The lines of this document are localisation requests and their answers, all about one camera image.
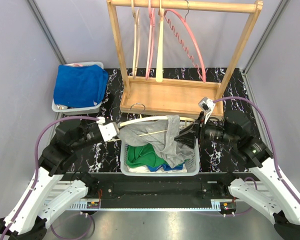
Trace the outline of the blue tank top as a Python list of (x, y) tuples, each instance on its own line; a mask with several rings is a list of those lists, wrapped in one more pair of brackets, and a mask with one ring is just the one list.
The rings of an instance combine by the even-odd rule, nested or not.
[(183, 163), (175, 167), (170, 167), (167, 163), (164, 163), (156, 167), (147, 166), (147, 168), (150, 172), (160, 172), (160, 173), (186, 173), (187, 172), (187, 169)]

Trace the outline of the grey plastic laundry basket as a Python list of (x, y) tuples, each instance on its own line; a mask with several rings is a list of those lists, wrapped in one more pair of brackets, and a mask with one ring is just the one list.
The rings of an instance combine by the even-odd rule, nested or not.
[[(185, 128), (185, 123), (180, 120), (180, 131)], [(127, 148), (128, 144), (121, 140), (121, 153), (120, 153), (120, 170), (123, 174), (127, 176), (135, 176), (135, 177), (177, 177), (177, 176), (194, 176), (199, 172), (199, 163), (200, 163), (200, 155), (199, 155), (199, 145), (196, 142), (194, 147), (194, 155), (192, 158), (186, 160), (183, 164), (187, 169), (187, 173), (133, 173), (128, 172), (128, 165), (126, 164), (127, 159)]]

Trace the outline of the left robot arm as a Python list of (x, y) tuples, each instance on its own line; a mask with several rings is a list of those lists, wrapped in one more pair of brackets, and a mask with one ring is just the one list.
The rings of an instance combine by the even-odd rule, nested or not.
[(46, 204), (55, 185), (77, 160), (77, 152), (104, 142), (101, 129), (105, 120), (87, 116), (66, 117), (47, 125), (36, 140), (35, 170), (22, 197), (13, 210), (0, 218), (0, 238), (42, 240), (54, 221), (73, 203), (82, 198), (100, 198), (99, 180), (81, 172), (62, 193)]

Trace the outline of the wooden clothes rack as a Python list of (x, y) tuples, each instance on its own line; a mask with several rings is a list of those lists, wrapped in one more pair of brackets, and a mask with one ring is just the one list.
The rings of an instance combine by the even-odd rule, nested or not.
[[(263, 9), (263, 2), (261, 0), (257, 0), (253, 4), (189, 1), (190, 11), (240, 13), (248, 14), (249, 16), (229, 66), (220, 83), (202, 82), (201, 80), (168, 79), (164, 77), (162, 82), (156, 82), (160, 1), (151, 1), (151, 7), (154, 8), (155, 30), (153, 59), (148, 80), (146, 80), (146, 74), (144, 76), (136, 76), (135, 79), (133, 79), (133, 75), (129, 76), (127, 74), (117, 7), (130, 7), (132, 9), (131, 1), (108, 0), (106, 4), (124, 85), (120, 110), (123, 113), (127, 113), (131, 105), (140, 102), (146, 107), (144, 111), (146, 115), (180, 115), (189, 118), (195, 118), (199, 115), (200, 109), (195, 102), (199, 101), (202, 97), (216, 100), (224, 96), (228, 83)], [(135, 8), (148, 9), (148, 0), (134, 0)], [(187, 10), (187, 3), (181, 0), (162, 0), (162, 8), (163, 13), (165, 9), (174, 9), (176, 11)]]

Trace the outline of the cream hanger with grey top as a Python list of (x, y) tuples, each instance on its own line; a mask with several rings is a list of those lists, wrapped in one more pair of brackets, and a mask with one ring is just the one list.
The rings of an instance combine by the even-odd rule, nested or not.
[(136, 123), (142, 123), (142, 122), (153, 122), (153, 121), (159, 121), (159, 120), (168, 120), (167, 116), (164, 115), (156, 115), (156, 116), (148, 116), (148, 117), (142, 117), (143, 112), (146, 110), (146, 106), (143, 103), (134, 103), (130, 106), (128, 109), (128, 112), (130, 112), (134, 106), (142, 106), (143, 110), (138, 114), (139, 118), (127, 120), (124, 122), (119, 122), (117, 124), (118, 128), (121, 129), (125, 126), (136, 124)]

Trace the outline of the pink hanger with green top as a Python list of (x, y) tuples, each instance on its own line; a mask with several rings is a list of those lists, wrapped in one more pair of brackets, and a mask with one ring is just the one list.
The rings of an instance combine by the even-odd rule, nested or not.
[[(205, 83), (207, 81), (207, 77), (206, 77), (206, 68), (205, 68), (205, 64), (204, 64), (204, 60), (202, 57), (202, 53), (200, 51), (197, 39), (192, 31), (192, 29), (190, 28), (190, 26), (187, 23), (187, 16), (189, 14), (190, 11), (190, 3), (188, 0), (185, 1), (187, 4), (187, 13), (186, 15), (183, 17), (177, 10), (172, 9), (172, 8), (167, 8), (164, 10), (163, 16), (164, 16), (164, 20), (167, 22), (170, 30), (172, 31), (173, 35), (176, 37), (178, 43), (181, 45), (183, 51), (186, 53), (187, 58), (191, 61), (192, 66), (197, 70), (197, 74), (199, 76), (199, 79)], [(176, 27), (172, 24), (172, 21), (170, 18), (166, 17), (167, 13), (173, 13), (179, 20), (180, 22), (183, 24), (192, 44), (194, 47), (194, 50), (196, 52), (199, 64), (195, 63), (195, 57), (193, 55), (190, 54), (190, 49), (186, 46), (185, 41), (181, 38), (180, 33), (176, 30)]]

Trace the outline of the grey tank top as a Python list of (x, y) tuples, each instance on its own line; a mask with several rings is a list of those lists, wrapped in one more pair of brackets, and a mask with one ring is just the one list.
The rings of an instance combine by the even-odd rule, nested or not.
[(155, 153), (171, 168), (183, 164), (195, 154), (188, 146), (174, 141), (180, 133), (180, 117), (168, 115), (168, 120), (139, 122), (123, 127), (119, 139), (127, 145), (138, 147), (151, 144)]

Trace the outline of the green tank top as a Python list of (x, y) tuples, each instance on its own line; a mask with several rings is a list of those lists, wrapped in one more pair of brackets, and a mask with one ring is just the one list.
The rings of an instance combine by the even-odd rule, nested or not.
[(159, 157), (154, 147), (151, 144), (143, 146), (131, 146), (127, 147), (126, 164), (130, 168), (149, 166), (151, 168), (159, 167), (165, 164), (166, 161)]

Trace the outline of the cream wooden hanger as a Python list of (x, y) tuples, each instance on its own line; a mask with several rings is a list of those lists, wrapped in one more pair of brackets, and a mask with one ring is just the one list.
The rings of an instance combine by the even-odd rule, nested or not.
[(163, 41), (164, 41), (164, 9), (162, 7), (162, 0), (159, 1), (159, 37), (157, 47), (157, 60), (156, 60), (156, 77), (157, 83), (163, 81)]

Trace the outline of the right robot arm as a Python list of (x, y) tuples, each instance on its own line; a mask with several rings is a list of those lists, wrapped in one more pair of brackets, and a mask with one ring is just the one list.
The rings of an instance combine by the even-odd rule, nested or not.
[(267, 188), (266, 196), (229, 172), (217, 185), (218, 195), (240, 199), (266, 217), (284, 240), (300, 240), (300, 193), (275, 166), (274, 153), (251, 134), (251, 122), (240, 111), (224, 116), (223, 126), (211, 123), (201, 113), (190, 126), (174, 138), (194, 148), (196, 141), (209, 140), (229, 145), (232, 155)]

